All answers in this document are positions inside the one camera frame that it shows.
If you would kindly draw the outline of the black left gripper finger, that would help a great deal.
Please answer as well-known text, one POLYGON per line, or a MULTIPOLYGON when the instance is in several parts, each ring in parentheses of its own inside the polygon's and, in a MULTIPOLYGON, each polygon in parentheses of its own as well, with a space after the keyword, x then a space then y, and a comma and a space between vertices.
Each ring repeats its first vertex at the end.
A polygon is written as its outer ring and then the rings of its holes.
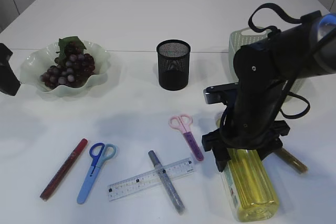
POLYGON ((13 52, 1 43, 1 92, 10 96, 15 96, 20 88, 20 81, 12 71, 9 60, 13 52))

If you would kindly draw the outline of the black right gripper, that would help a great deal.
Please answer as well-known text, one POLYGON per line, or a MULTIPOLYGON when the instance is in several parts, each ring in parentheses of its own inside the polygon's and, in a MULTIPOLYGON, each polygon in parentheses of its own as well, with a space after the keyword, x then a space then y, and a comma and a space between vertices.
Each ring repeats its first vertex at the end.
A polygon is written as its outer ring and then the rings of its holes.
POLYGON ((289 125, 273 121, 267 129, 248 132, 234 124, 233 107, 227 106, 220 117, 220 126, 202 136, 204 151, 212 151, 219 172, 223 172, 231 160, 229 149, 256 150, 263 161, 268 155, 282 148, 281 136, 288 135, 289 125))

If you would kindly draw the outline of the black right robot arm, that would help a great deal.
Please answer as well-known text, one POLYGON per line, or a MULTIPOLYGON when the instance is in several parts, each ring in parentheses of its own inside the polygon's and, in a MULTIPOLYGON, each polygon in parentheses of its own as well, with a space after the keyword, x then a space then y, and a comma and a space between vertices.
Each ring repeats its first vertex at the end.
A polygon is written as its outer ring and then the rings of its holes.
POLYGON ((242 46, 233 66, 238 81, 204 90, 208 104, 226 108, 218 129, 203 135, 205 151, 212 151, 222 172, 232 156, 229 149, 256 150, 260 158, 282 147, 290 128, 278 121, 287 96, 298 79, 335 73, 335 14, 313 12, 286 31, 242 46))

